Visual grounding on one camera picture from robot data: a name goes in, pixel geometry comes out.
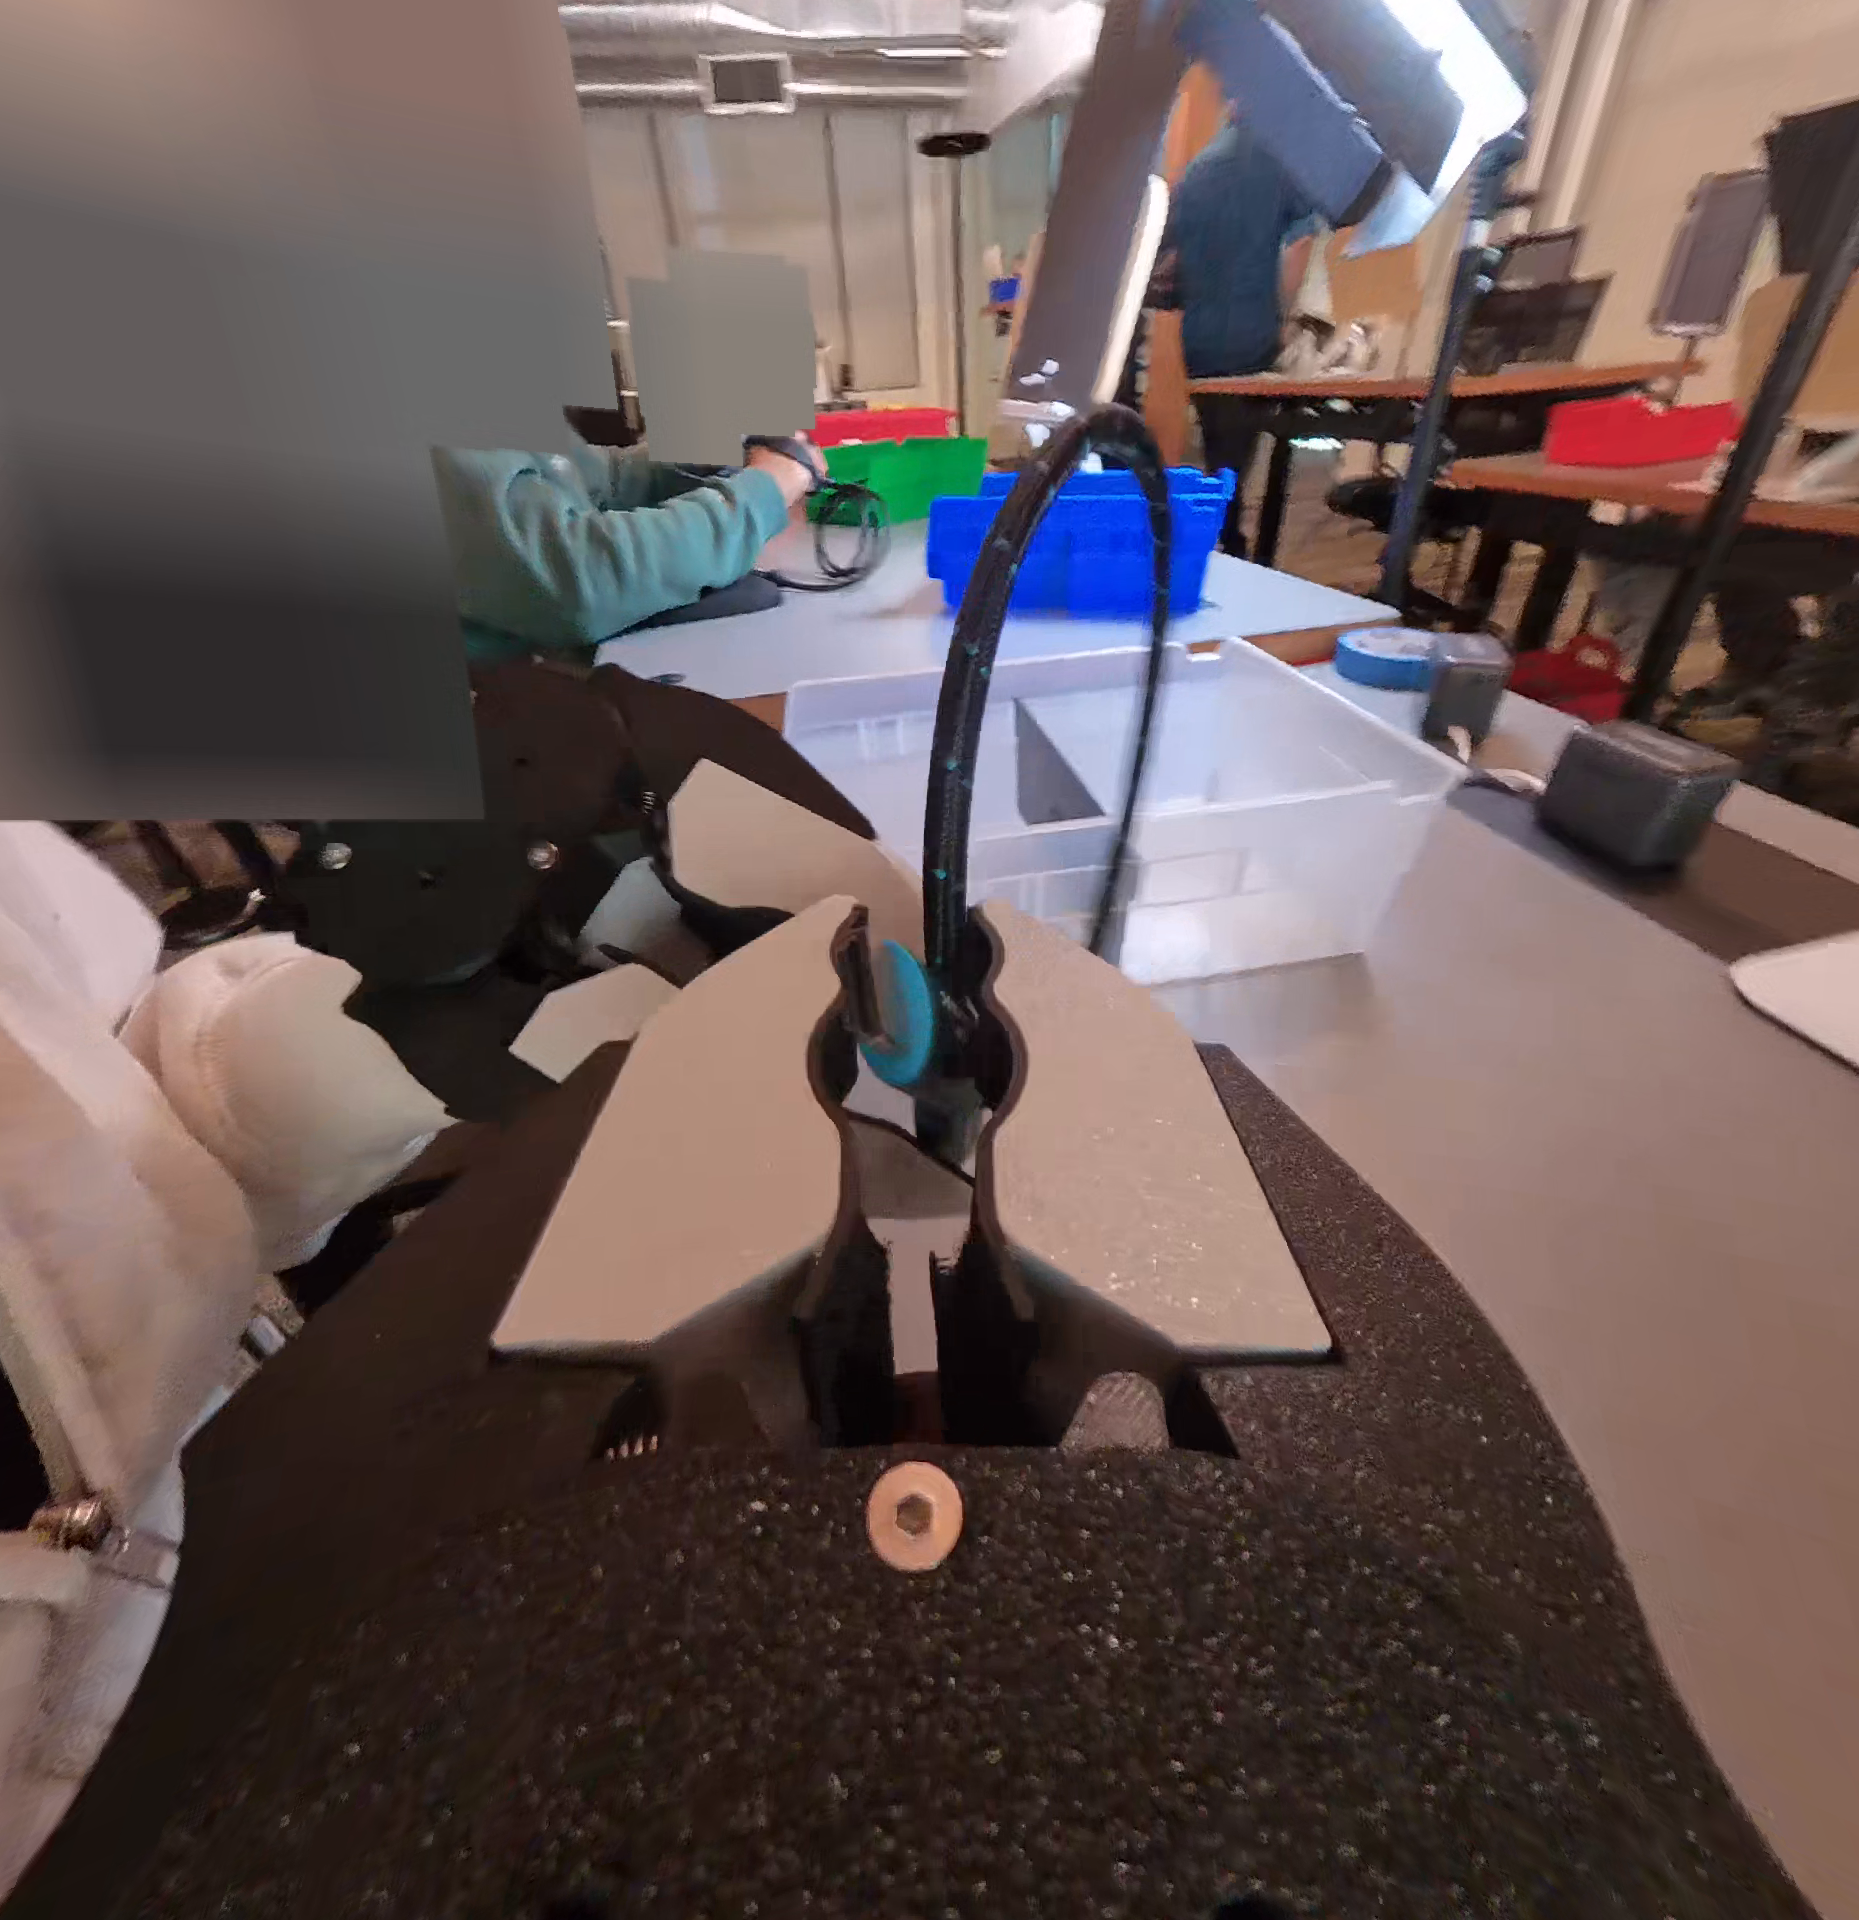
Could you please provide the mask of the grey desk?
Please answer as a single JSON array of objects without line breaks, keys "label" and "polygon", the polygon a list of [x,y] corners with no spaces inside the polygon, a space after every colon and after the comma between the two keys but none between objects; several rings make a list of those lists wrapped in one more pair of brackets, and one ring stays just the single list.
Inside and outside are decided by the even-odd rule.
[{"label": "grey desk", "polygon": [[[1393,618],[1390,608],[1357,594],[1217,554],[1206,564],[1197,608],[1176,616],[1170,637],[1184,648],[1225,638],[1260,644],[1332,637]],[[620,637],[597,648],[595,664],[746,701],[810,680],[942,679],[953,625],[955,612],[927,574],[924,530],[915,527],[861,584],[796,591],[768,610]]]},{"label": "grey desk", "polygon": [[1859,1074],[1452,810],[1368,951],[1178,981],[1446,1263],[1822,1916],[1859,1916]]}]

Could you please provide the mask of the wooden office desk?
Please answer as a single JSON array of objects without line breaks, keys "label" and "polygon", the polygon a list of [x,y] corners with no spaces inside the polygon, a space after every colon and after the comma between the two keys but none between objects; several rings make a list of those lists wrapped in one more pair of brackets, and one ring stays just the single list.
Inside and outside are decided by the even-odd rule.
[{"label": "wooden office desk", "polygon": [[[1484,550],[1471,571],[1466,618],[1497,628],[1515,649],[1549,646],[1588,560],[1676,568],[1702,530],[1707,466],[1558,466],[1541,453],[1462,459],[1446,476],[1478,495]],[[1772,581],[1796,597],[1859,576],[1859,499],[1753,499],[1714,587]]]},{"label": "wooden office desk", "polygon": [[[1548,415],[1558,404],[1645,391],[1674,398],[1702,366],[1690,354],[1608,366],[1518,363],[1493,374],[1456,374],[1444,418],[1446,459],[1541,451]],[[1278,566],[1296,443],[1409,444],[1427,391],[1430,375],[1381,374],[1257,374],[1192,383],[1193,398],[1240,399],[1249,430],[1270,443],[1249,556]]]}]

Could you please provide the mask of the blue plastic bin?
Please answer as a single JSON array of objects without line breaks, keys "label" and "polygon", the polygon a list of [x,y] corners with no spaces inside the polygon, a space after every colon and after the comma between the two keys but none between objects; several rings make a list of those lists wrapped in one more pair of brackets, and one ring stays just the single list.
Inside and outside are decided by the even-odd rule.
[{"label": "blue plastic bin", "polygon": [[[983,477],[978,493],[942,495],[926,530],[926,572],[957,612],[1014,476]],[[1236,502],[1236,472],[1178,466],[1171,503],[1171,616],[1202,601],[1205,572]],[[1042,518],[1009,600],[1014,614],[1143,618],[1153,608],[1153,524],[1143,488],[1124,469],[1079,471]]]}]

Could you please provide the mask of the clear plastic box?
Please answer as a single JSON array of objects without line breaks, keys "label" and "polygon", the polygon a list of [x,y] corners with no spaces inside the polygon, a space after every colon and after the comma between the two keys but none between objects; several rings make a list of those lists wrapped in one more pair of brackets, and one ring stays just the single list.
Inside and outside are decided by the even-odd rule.
[{"label": "clear plastic box", "polygon": [[[997,668],[973,900],[1087,941],[1112,827],[1019,821],[1011,707],[1081,689],[1137,694],[1143,665],[1129,648]],[[1454,760],[1257,646],[1173,646],[1112,961],[1170,986],[1363,951],[1459,780]]]}]

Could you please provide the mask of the black light tripod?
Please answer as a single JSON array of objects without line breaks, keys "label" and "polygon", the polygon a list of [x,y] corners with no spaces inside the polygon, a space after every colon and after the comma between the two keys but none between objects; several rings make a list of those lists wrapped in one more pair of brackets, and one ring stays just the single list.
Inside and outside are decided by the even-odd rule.
[{"label": "black light tripod", "polygon": [[1415,554],[1421,544],[1421,522],[1427,495],[1444,461],[1446,422],[1462,374],[1471,323],[1485,292],[1494,286],[1500,250],[1493,245],[1493,227],[1509,194],[1509,178],[1528,154],[1528,121],[1497,135],[1478,153],[1471,173],[1468,217],[1454,257],[1454,274],[1446,305],[1438,351],[1416,408],[1409,466],[1397,481],[1397,497],[1381,553],[1380,597],[1409,614],[1415,594]]}]

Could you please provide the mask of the black board on stand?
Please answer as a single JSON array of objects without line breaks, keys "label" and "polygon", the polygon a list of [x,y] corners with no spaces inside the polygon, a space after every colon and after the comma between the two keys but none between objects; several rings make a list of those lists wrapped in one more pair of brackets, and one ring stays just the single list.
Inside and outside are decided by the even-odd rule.
[{"label": "black board on stand", "polygon": [[1759,1018],[1859,1073],[1859,928],[1748,954],[1729,979]]}]

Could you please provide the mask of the studio light panel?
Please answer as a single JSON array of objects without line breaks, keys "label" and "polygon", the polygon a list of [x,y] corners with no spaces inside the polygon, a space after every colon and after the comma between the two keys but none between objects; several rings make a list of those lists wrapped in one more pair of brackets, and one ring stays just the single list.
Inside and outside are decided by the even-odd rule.
[{"label": "studio light panel", "polygon": [[1537,91],[1489,1],[1193,1],[1178,47],[1354,255],[1416,240]]}]

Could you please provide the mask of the black wrist rest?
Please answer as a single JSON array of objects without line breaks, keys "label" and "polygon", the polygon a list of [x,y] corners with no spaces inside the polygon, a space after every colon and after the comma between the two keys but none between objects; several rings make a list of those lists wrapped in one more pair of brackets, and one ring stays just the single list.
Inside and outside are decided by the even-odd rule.
[{"label": "black wrist rest", "polygon": [[740,614],[758,614],[778,608],[784,601],[784,586],[778,576],[760,571],[744,572],[725,587],[705,587],[698,600],[665,608],[627,629],[625,637],[686,625],[705,618],[725,618]]}]

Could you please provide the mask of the tablet on stand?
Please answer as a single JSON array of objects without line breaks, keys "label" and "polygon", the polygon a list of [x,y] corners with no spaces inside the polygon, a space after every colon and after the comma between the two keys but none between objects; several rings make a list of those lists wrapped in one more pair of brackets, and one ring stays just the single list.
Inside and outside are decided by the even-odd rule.
[{"label": "tablet on stand", "polygon": [[1759,165],[1711,173],[1695,183],[1646,319],[1650,331],[1700,343],[1729,330],[1772,217],[1768,186]]}]

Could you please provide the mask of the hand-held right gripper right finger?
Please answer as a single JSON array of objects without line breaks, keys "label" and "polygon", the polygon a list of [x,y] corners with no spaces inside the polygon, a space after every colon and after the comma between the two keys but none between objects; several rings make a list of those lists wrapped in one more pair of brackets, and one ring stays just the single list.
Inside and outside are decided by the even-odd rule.
[{"label": "hand-held right gripper right finger", "polygon": [[949,1444],[1229,1444],[1205,1378],[1332,1331],[1183,1023],[1017,907],[973,914],[973,1213],[934,1265]]}]

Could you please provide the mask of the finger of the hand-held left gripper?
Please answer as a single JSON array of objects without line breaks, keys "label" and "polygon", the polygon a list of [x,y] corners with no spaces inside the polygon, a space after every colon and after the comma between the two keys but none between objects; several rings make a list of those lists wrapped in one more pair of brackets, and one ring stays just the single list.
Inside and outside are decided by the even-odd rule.
[{"label": "finger of the hand-held left gripper", "polygon": [[677,893],[709,907],[786,916],[851,897],[867,912],[872,939],[926,957],[922,881],[881,840],[710,758],[693,762],[667,803],[665,824]]},{"label": "finger of the hand-held left gripper", "polygon": [[679,986],[647,964],[615,964],[548,992],[510,1055],[560,1083],[602,1046],[634,1043],[647,1022],[675,1001]]}]

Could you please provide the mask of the person's left forearm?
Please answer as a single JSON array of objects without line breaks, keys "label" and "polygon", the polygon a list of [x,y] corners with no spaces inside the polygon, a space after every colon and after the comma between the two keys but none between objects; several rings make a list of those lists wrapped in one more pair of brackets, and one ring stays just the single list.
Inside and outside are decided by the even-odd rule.
[{"label": "person's left forearm", "polygon": [[176,960],[126,1014],[126,1050],[240,1185],[263,1270],[317,1255],[455,1117],[347,1013],[358,973],[288,933]]}]

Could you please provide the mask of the red plastic basket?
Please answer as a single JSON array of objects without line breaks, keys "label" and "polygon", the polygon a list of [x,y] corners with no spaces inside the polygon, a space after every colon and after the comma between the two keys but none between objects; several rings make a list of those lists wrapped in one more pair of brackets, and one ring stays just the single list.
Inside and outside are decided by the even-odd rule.
[{"label": "red plastic basket", "polygon": [[1628,657],[1609,637],[1577,635],[1513,657],[1509,693],[1573,720],[1622,719],[1629,699]]}]

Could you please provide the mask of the grey light panel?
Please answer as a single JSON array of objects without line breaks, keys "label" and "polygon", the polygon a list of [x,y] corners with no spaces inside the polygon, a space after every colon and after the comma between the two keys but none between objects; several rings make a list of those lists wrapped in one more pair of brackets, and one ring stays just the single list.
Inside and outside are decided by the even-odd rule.
[{"label": "grey light panel", "polygon": [[999,419],[1032,443],[1112,399],[1157,257],[1164,131],[1187,68],[1178,8],[1102,8],[1023,294]]}]

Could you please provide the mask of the black braided cable green plugs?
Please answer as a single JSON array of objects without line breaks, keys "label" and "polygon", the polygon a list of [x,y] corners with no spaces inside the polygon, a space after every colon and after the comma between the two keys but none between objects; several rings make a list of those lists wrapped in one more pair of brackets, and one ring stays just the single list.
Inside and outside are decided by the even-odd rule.
[{"label": "black braided cable green plugs", "polygon": [[980,733],[994,668],[1021,568],[1035,539],[1085,458],[1133,476],[1151,535],[1150,652],[1137,680],[1132,756],[1122,805],[1109,835],[1102,889],[1087,935],[1090,954],[1109,956],[1124,867],[1150,783],[1157,707],[1164,693],[1171,614],[1173,516],[1167,466],[1143,418],[1102,399],[1063,419],[1023,465],[989,522],[959,603],[934,710],[922,827],[922,954],[897,939],[864,939],[856,976],[856,1039],[864,1062],[927,1115],[960,1113],[977,1096],[978,976],[965,964],[970,912],[970,835]]}]

